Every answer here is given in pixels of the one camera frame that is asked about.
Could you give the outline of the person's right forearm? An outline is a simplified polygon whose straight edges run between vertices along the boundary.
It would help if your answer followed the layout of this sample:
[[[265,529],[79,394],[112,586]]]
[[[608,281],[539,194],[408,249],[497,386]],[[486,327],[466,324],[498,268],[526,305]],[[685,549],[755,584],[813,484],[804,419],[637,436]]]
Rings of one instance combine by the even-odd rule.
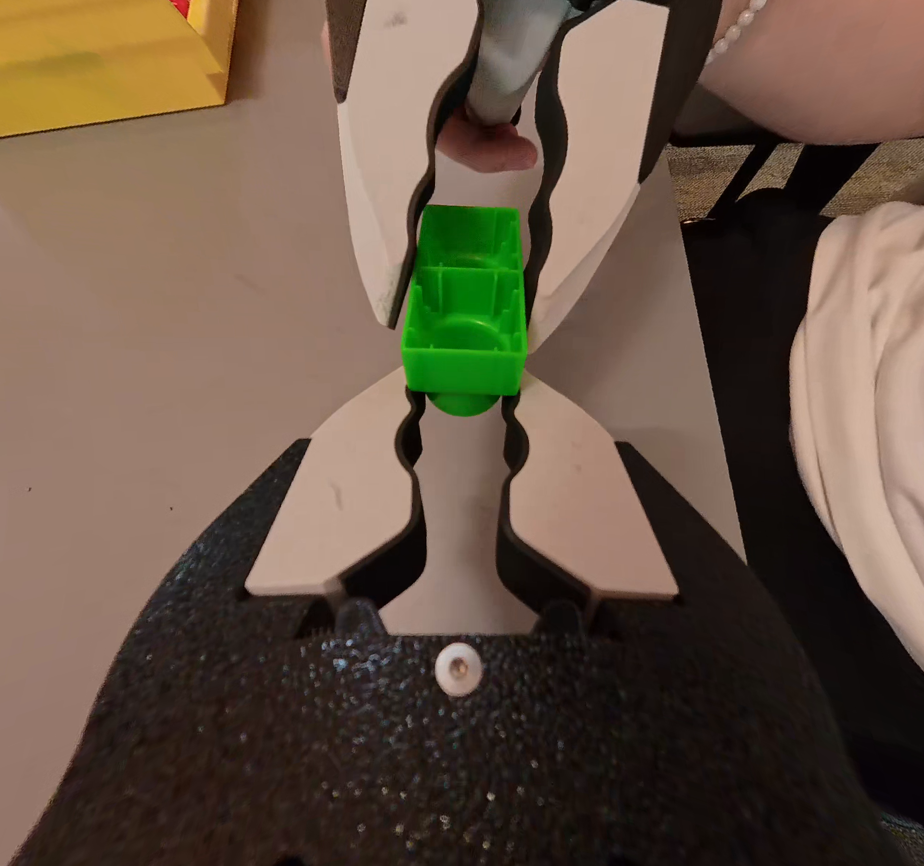
[[[768,0],[699,85],[794,142],[920,137],[923,0]]]

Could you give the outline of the green plastic object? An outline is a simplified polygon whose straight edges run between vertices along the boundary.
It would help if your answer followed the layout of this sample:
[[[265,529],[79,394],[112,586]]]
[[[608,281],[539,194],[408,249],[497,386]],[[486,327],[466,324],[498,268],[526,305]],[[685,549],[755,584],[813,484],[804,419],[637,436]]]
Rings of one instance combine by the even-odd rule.
[[[518,393],[526,350],[519,212],[428,205],[401,337],[408,388],[477,416]]]

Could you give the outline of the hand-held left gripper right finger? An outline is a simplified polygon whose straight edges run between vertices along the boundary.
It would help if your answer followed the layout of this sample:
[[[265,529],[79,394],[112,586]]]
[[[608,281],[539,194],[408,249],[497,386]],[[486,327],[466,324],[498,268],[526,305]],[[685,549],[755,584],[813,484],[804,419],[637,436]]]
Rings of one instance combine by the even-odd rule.
[[[675,576],[609,432],[529,373],[503,399],[502,418],[503,586],[537,616],[570,603],[589,622],[606,601],[675,600]]]

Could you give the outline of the person's right hand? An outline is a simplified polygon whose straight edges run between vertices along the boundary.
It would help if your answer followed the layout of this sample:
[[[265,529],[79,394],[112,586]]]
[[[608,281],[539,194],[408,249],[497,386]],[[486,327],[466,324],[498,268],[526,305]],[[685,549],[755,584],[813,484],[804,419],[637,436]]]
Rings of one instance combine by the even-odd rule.
[[[535,144],[521,136],[513,124],[485,125],[469,115],[466,105],[445,121],[436,149],[480,174],[526,171],[536,166],[539,156]]]

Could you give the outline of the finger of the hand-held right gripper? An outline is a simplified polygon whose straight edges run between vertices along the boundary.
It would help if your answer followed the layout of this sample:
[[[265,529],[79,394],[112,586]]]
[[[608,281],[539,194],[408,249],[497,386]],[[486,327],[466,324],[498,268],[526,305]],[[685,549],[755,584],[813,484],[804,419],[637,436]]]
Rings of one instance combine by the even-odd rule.
[[[468,90],[479,0],[334,0],[334,95],[349,233],[377,321],[394,329],[435,143]]]
[[[567,23],[540,75],[544,169],[529,217],[531,351],[584,294],[639,194],[668,18],[667,6],[614,1]]]

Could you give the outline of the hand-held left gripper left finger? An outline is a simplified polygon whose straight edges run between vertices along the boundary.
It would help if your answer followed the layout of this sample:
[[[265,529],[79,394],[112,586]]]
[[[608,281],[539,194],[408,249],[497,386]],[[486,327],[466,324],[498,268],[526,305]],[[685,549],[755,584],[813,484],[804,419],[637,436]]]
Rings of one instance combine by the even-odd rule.
[[[319,597],[383,608],[424,572],[416,464],[425,398],[398,368],[334,412],[308,441],[248,572],[254,597]]]

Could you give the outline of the yellow plastic bin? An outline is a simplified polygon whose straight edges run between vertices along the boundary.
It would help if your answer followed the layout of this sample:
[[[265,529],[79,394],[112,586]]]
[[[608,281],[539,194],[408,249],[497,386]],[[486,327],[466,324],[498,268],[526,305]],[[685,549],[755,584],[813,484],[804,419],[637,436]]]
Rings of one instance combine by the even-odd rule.
[[[225,103],[238,0],[1,0],[1,135]]]

